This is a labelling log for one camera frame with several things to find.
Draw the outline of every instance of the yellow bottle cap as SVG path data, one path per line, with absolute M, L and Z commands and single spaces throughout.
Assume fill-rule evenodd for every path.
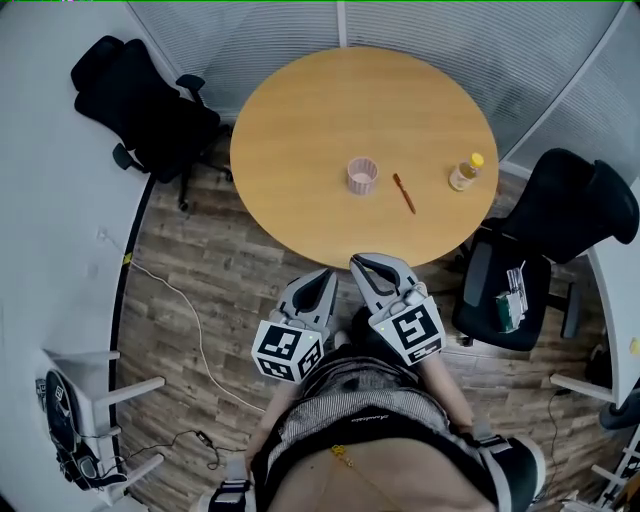
M 480 153 L 471 153 L 471 165 L 479 169 L 484 165 L 484 157 Z

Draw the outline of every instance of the orange pen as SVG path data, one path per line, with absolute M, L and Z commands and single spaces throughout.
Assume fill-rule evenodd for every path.
M 400 191 L 402 192 L 402 195 L 404 196 L 404 200 L 407 202 L 407 204 L 409 205 L 409 208 L 411 209 L 411 211 L 415 215 L 416 214 L 416 208 L 415 208 L 415 206 L 413 206 L 413 201 L 411 201 L 411 198 L 409 197 L 409 194 L 407 193 L 407 191 L 402 186 L 402 181 L 400 181 L 400 176 L 398 176 L 396 173 L 394 173 L 393 174 L 393 181 L 395 181 L 396 185 L 398 185 L 398 188 L 400 189 Z

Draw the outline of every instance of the paper cup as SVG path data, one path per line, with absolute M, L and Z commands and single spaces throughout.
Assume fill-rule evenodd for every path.
M 378 167 L 370 158 L 358 157 L 347 166 L 349 190 L 359 196 L 365 196 L 373 191 L 378 177 Z

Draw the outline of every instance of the chair armrest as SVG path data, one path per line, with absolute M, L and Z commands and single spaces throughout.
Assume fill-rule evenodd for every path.
M 113 152 L 111 153 L 113 159 L 120 169 L 126 170 L 129 167 L 133 167 L 134 169 L 139 170 L 140 172 L 146 173 L 147 170 L 136 162 L 131 154 L 126 150 L 126 148 L 122 144 L 118 144 L 115 148 L 113 148 Z
M 182 75 L 178 80 L 176 80 L 176 85 L 178 87 L 188 89 L 193 96 L 194 101 L 198 105 L 204 105 L 204 103 L 202 103 L 202 98 L 200 98 L 200 95 L 198 94 L 198 91 L 202 89 L 202 86 L 204 85 L 204 80 L 202 78 L 195 75 Z
M 493 248 L 489 244 L 480 242 L 476 245 L 469 261 L 469 267 L 464 278 L 462 298 L 474 308 L 478 307 L 482 299 L 492 253 Z
M 564 320 L 562 321 L 562 331 L 560 335 L 563 338 L 575 338 L 580 327 L 580 302 L 582 293 L 576 283 L 569 284 L 567 297 L 558 297 L 551 295 L 547 297 L 547 305 L 564 311 Z
M 562 321 L 561 336 L 563 338 L 575 338 L 580 327 L 580 302 L 582 293 L 576 283 L 569 285 L 567 293 L 567 309 L 564 312 Z

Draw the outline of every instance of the robotic hand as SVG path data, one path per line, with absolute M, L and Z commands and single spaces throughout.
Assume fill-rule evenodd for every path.
M 299 383 L 324 356 L 327 323 L 336 300 L 335 272 L 321 269 L 285 288 L 279 306 L 260 322 L 251 355 L 267 377 Z
M 360 293 L 371 312 L 369 325 L 408 365 L 442 350 L 445 332 L 438 308 L 411 267 L 399 258 L 378 253 L 354 254 L 349 263 Z M 375 272 L 393 289 L 381 290 Z

